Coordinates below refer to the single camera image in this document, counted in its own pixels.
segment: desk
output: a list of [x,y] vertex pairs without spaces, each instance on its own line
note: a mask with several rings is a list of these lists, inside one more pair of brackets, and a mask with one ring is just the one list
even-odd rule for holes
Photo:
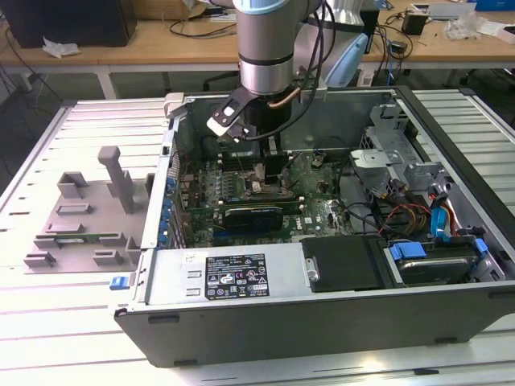
[[[379,14],[380,23],[392,14],[405,10],[412,1],[393,0],[393,10],[383,10]],[[479,16],[500,23],[515,23],[515,11],[478,12]],[[445,22],[433,21],[424,27],[420,36],[411,36],[413,52],[402,63],[405,69],[460,69],[460,68],[512,68],[515,67],[515,45],[509,45],[493,36],[482,35],[479,39],[451,41],[443,33]],[[401,29],[402,20],[395,21],[392,27]],[[390,39],[407,41],[402,35],[388,30]],[[382,57],[381,38],[376,36],[371,52],[360,65],[361,86],[370,86],[374,72]]]
[[[395,8],[380,13],[380,21],[404,10],[410,0],[393,0]],[[512,23],[515,12],[481,12],[492,21]],[[185,24],[184,31],[199,34],[225,27],[227,23],[195,21]],[[392,24],[401,26],[401,22]],[[6,47],[0,32],[0,64],[9,73],[23,74],[27,69]],[[389,37],[403,40],[394,31]],[[450,41],[443,36],[443,23],[432,22],[419,37],[413,37],[413,52],[403,64],[411,69],[455,68],[511,68],[515,67],[515,45],[508,45],[498,38],[482,36],[481,39]],[[139,21],[136,33],[126,47],[81,47],[79,55],[61,60],[49,56],[43,50],[22,49],[19,54],[39,73],[94,73],[100,81],[106,99],[117,98],[111,79],[115,72],[177,72],[177,71],[232,71],[237,70],[237,37],[194,40],[172,35],[161,21]],[[382,45],[375,38],[372,51],[365,55],[360,65],[359,85],[370,86],[374,72],[382,57]]]
[[[206,21],[186,23],[183,32],[201,34],[230,23]],[[40,48],[21,48],[18,53],[35,71],[48,73],[94,73],[105,99],[116,99],[112,80],[115,72],[233,71],[238,69],[237,37],[187,39],[173,35],[161,21],[138,21],[126,47],[80,47],[79,55],[57,59]],[[0,64],[8,73],[29,71],[14,55],[0,29]]]

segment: floor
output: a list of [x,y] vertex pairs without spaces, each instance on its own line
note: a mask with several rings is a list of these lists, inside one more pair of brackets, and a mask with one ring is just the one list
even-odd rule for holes
[[[459,78],[466,72],[459,72],[451,84],[462,87]],[[171,74],[174,90],[199,92],[205,78],[218,73],[188,72]],[[412,89],[441,89],[447,71],[415,71],[398,79]],[[50,75],[47,83],[64,100],[102,99],[103,94],[97,78],[89,74]],[[115,76],[115,83],[122,98],[162,97],[165,93],[160,73],[124,73]],[[236,87],[235,78],[212,84],[212,91],[226,91]],[[386,84],[386,75],[379,76],[377,85]],[[510,80],[491,70],[480,70],[469,78],[472,88],[496,113],[513,125],[515,120],[515,92],[509,91]],[[59,101],[35,79],[33,91],[28,94],[14,93],[0,105],[0,194],[9,184],[12,176],[31,152],[39,136],[60,106]]]

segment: copper pipe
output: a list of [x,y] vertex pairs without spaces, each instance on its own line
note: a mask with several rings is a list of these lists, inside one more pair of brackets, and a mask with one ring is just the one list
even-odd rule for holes
[[290,92],[287,96],[284,97],[284,99],[280,100],[279,102],[268,102],[268,107],[270,109],[280,109],[284,105],[290,103],[292,100],[294,100],[301,92],[302,90],[300,87],[297,87],[295,90]]

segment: circuit board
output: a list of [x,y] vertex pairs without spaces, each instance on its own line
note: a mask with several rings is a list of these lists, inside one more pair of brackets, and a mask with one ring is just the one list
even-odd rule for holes
[[[352,234],[350,221],[335,201],[339,163],[313,167],[314,161],[314,154],[300,154],[283,171],[278,184],[259,187],[255,182],[258,168],[223,171],[214,162],[196,165],[181,183],[187,246],[281,244],[305,237]],[[274,232],[230,234],[217,219],[221,212],[233,207],[280,207],[284,214],[282,227]]]

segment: warning label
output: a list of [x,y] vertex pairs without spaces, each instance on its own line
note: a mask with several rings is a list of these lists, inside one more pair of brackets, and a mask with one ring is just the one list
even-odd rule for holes
[[208,300],[270,296],[265,255],[208,257],[206,291]]

